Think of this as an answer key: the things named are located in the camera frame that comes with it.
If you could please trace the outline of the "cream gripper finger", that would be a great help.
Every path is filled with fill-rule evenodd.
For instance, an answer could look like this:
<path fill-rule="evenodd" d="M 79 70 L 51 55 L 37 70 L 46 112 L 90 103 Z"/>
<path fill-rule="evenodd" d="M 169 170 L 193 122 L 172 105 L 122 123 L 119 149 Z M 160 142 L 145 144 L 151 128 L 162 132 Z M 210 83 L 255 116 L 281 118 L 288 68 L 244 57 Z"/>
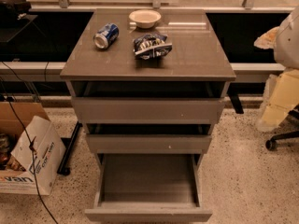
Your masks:
<path fill-rule="evenodd" d="M 276 38 L 279 27 L 274 27 L 261 36 L 259 36 L 253 43 L 256 48 L 259 49 L 273 49 L 276 44 Z"/>

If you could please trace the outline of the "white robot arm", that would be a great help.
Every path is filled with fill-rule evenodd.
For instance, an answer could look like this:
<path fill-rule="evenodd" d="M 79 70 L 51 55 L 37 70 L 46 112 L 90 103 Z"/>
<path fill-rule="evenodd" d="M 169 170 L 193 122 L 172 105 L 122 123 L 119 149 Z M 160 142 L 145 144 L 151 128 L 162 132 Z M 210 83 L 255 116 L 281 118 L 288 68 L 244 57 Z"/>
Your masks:
<path fill-rule="evenodd" d="M 280 24 L 253 43 L 259 49 L 272 49 L 277 63 L 299 69 L 299 7 L 296 7 Z"/>

